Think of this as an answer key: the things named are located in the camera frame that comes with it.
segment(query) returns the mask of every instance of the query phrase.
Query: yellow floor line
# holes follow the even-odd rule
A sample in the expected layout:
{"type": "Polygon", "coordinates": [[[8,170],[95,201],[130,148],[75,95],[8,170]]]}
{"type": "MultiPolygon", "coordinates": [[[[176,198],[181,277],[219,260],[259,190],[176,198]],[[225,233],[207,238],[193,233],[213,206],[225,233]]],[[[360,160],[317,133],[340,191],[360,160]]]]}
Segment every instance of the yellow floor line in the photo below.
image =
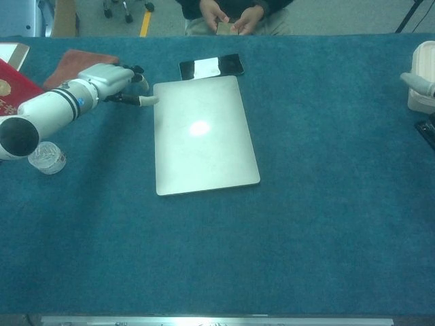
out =
{"type": "Polygon", "coordinates": [[[151,13],[147,11],[145,16],[143,17],[142,28],[141,28],[141,37],[147,36],[148,26],[150,25],[151,13]]]}

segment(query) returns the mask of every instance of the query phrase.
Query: phone screen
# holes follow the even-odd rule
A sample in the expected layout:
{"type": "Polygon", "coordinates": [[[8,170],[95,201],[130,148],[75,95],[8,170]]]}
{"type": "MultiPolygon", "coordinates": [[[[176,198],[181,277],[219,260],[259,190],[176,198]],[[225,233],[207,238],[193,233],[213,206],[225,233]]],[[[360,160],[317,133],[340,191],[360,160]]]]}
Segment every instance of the phone screen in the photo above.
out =
{"type": "Polygon", "coordinates": [[[181,62],[179,69],[183,80],[241,75],[244,72],[238,54],[181,62]]]}

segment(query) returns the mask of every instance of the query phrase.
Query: small object in hand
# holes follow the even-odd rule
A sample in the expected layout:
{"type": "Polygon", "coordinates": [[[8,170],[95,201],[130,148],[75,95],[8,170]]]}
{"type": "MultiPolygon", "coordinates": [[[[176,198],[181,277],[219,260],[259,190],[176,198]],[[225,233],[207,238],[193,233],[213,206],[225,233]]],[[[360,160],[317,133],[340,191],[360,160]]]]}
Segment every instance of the small object in hand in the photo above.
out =
{"type": "Polygon", "coordinates": [[[238,35],[237,31],[233,31],[231,28],[234,24],[230,22],[220,22],[217,24],[216,35],[238,35]]]}

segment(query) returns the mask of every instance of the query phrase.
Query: black jacket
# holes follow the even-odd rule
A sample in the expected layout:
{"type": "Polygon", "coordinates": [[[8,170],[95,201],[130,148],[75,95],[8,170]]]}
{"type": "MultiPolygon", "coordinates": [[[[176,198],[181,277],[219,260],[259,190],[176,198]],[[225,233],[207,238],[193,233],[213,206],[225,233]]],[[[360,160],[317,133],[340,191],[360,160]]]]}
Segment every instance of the black jacket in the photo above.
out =
{"type": "MultiPolygon", "coordinates": [[[[199,10],[200,0],[176,0],[183,9],[185,19],[195,19],[202,17],[199,10]]],[[[230,18],[240,18],[246,8],[255,4],[261,5],[264,9],[265,16],[271,15],[278,10],[283,9],[293,0],[215,0],[220,9],[230,18]]]]}

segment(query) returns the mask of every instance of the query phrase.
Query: black stripe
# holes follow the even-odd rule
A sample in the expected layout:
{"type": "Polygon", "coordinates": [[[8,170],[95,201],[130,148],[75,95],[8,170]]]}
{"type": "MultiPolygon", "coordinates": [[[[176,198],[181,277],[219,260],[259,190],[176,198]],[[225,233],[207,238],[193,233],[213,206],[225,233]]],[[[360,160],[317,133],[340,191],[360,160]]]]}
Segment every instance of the black stripe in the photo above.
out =
{"type": "Polygon", "coordinates": [[[79,116],[82,114],[82,110],[80,109],[79,101],[77,101],[75,96],[72,95],[72,93],[70,93],[68,90],[66,90],[64,88],[56,88],[56,89],[62,90],[63,92],[67,93],[74,100],[75,105],[77,105],[77,118],[79,118],[79,116]]]}
{"type": "Polygon", "coordinates": [[[65,100],[68,101],[69,105],[71,106],[71,110],[73,110],[73,120],[75,120],[76,117],[77,117],[77,113],[75,112],[74,104],[71,102],[71,100],[68,98],[68,96],[66,96],[66,95],[63,94],[62,92],[59,92],[59,90],[57,90],[57,89],[49,90],[48,92],[53,92],[53,93],[59,94],[59,95],[61,95],[65,100]]]}

